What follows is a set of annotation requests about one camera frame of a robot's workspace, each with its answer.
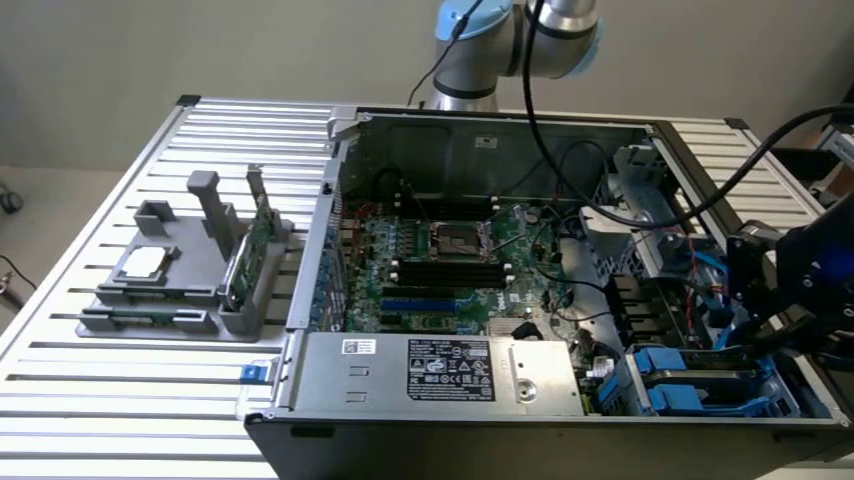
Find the green circuit board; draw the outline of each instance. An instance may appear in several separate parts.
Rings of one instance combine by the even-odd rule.
[[[537,273],[531,255],[531,244],[543,222],[526,221],[519,214],[527,205],[509,205],[489,221],[483,222],[429,222],[426,220],[401,219],[387,214],[378,206],[365,219],[349,220],[349,241],[345,251],[349,257],[349,308],[346,330],[355,332],[425,332],[443,334],[489,334],[489,322],[493,319],[535,318],[547,322],[550,312],[543,309],[543,292],[558,300],[566,292],[566,286],[547,280]],[[481,229],[489,248],[475,254],[465,250],[455,255],[454,246],[446,246],[442,255],[435,248],[437,224],[439,228]],[[553,230],[546,228],[537,243],[550,251]],[[385,322],[390,312],[382,310],[383,287],[393,287],[390,279],[394,259],[407,261],[455,261],[510,264],[509,274],[515,280],[503,288],[455,289],[454,312],[402,312],[395,311],[394,325]],[[549,263],[549,255],[539,267],[551,275],[563,278],[559,263]]]

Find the warning label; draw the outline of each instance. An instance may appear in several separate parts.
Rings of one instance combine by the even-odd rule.
[[[410,340],[407,380],[413,400],[494,402],[490,342]]]

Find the blue latch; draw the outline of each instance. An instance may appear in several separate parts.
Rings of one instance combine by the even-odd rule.
[[[242,385],[265,385],[267,383],[267,367],[245,365],[241,370]]]

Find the metal panel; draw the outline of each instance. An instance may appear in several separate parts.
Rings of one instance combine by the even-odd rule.
[[[275,478],[234,419],[237,377],[243,363],[278,356],[285,342],[294,273],[330,159],[330,111],[210,98],[174,110],[0,338],[0,478]],[[720,120],[673,121],[721,184],[749,155],[750,142]],[[736,189],[733,198],[745,200],[734,207],[756,208],[736,207],[744,219],[789,228],[810,214],[793,211],[768,161]],[[194,170],[214,169],[226,200],[251,218],[243,177],[257,162],[265,165],[271,203],[298,228],[261,340],[78,337],[71,315],[88,306],[91,289],[122,255],[142,200],[167,199],[179,215],[202,216],[183,185]],[[760,209],[780,200],[785,212]],[[250,400],[270,393],[270,387],[253,387]]]

